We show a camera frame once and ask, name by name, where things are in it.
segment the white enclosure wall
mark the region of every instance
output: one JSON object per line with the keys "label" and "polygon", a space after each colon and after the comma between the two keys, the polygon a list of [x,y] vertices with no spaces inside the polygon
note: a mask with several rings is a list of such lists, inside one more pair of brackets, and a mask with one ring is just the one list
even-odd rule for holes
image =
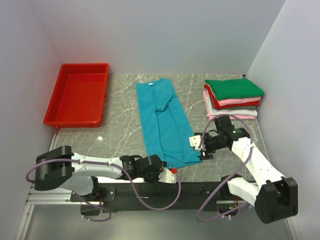
{"label": "white enclosure wall", "polygon": [[28,0],[63,63],[246,74],[285,0]]}
{"label": "white enclosure wall", "polygon": [[49,149],[43,119],[61,62],[25,0],[0,1],[0,239],[14,238],[30,184],[27,169]]}
{"label": "white enclosure wall", "polygon": [[287,0],[247,75],[266,93],[258,119],[271,162],[298,182],[304,240],[320,236],[319,10]]}

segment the folded clothes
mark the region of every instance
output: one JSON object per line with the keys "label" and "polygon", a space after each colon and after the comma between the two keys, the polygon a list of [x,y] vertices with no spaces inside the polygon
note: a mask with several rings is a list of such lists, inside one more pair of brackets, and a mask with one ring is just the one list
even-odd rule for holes
{"label": "folded clothes", "polygon": [[[208,103],[207,103],[207,99],[206,97],[204,96],[204,103],[205,103],[205,107],[206,107],[206,112],[207,112],[207,117],[209,117],[209,119],[211,120],[212,118],[214,118],[215,116],[213,115],[210,115],[209,113],[209,107],[208,107]],[[254,116],[242,116],[242,115],[236,115],[236,117],[242,119],[242,120],[252,120],[252,119],[255,119]]]}
{"label": "folded clothes", "polygon": [[207,89],[215,109],[226,109],[226,108],[231,108],[231,107],[243,107],[243,106],[259,106],[260,102],[259,101],[252,101],[252,102],[244,102],[244,103],[237,103],[237,104],[228,104],[221,106],[219,105],[214,93],[212,92],[212,89],[209,84],[205,84],[204,88]]}
{"label": "folded clothes", "polygon": [[264,91],[246,78],[229,80],[205,80],[218,101],[262,97]]}
{"label": "folded clothes", "polygon": [[[211,103],[212,107],[213,107],[214,109],[216,109],[212,97],[209,96],[209,98],[210,98],[210,103]],[[228,107],[228,108],[226,108],[226,109],[229,109],[229,110],[239,110],[239,109],[244,109],[244,110],[256,110],[256,106],[232,106],[232,107]]]}
{"label": "folded clothes", "polygon": [[256,110],[229,110],[229,109],[220,109],[216,110],[212,107],[211,102],[210,102],[210,97],[208,94],[207,90],[203,91],[203,97],[204,101],[206,102],[206,106],[209,112],[209,115],[211,116],[216,116],[220,114],[231,114],[231,115],[239,115],[239,116],[251,116],[251,117],[256,117],[258,115]]}
{"label": "folded clothes", "polygon": [[261,97],[256,96],[256,97],[246,97],[246,98],[230,98],[230,99],[220,100],[217,102],[222,107],[222,106],[230,105],[230,104],[244,104],[244,103],[251,103],[251,102],[260,101],[260,100],[261,100]]}

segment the teal pants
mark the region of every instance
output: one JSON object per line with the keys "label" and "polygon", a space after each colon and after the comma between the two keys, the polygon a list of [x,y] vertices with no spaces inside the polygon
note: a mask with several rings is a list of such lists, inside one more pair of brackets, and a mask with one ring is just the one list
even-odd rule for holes
{"label": "teal pants", "polygon": [[200,163],[200,152],[189,143],[194,132],[171,80],[137,83],[136,92],[147,154],[158,155],[168,168]]}

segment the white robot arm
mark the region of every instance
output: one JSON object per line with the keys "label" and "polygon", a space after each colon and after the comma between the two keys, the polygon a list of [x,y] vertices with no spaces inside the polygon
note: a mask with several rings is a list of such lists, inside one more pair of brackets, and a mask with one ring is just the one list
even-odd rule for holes
{"label": "white robot arm", "polygon": [[217,133],[204,136],[201,147],[201,136],[189,138],[191,147],[201,151],[201,157],[209,159],[210,154],[222,148],[229,148],[242,162],[248,159],[250,147],[252,155],[245,165],[255,179],[255,183],[248,182],[239,175],[235,175],[227,182],[228,194],[238,196],[255,207],[256,213],[264,223],[274,222],[279,219],[298,214],[298,185],[290,177],[286,178],[276,170],[257,146],[249,138],[244,128],[232,125],[228,116],[218,117],[214,120]]}
{"label": "white robot arm", "polygon": [[71,159],[76,162],[54,162],[38,167],[35,172],[35,190],[63,188],[80,196],[95,197],[99,193],[96,177],[128,180],[119,168],[106,163],[122,167],[132,179],[143,178],[147,183],[176,183],[176,175],[166,168],[166,162],[161,161],[157,155],[145,158],[138,155],[99,158],[73,153],[70,146],[61,146],[38,156],[36,163],[52,159]]}

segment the marble table surface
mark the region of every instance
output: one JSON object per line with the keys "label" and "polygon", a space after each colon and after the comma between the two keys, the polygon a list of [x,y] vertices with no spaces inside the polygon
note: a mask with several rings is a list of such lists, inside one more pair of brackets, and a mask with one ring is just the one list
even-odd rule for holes
{"label": "marble table surface", "polygon": [[[194,132],[202,132],[208,122],[203,97],[206,79],[239,79],[235,74],[112,74],[107,83],[102,126],[99,128],[62,128],[55,136],[54,147],[72,146],[82,155],[113,158],[122,155],[146,156],[139,118],[136,83],[170,78]],[[242,127],[237,120],[236,128]],[[268,158],[257,120],[245,121],[252,129],[253,140]],[[241,165],[241,160],[228,148],[216,151],[214,159],[178,170],[183,182],[213,182],[229,175]],[[243,168],[239,174],[253,181],[250,172]]]}

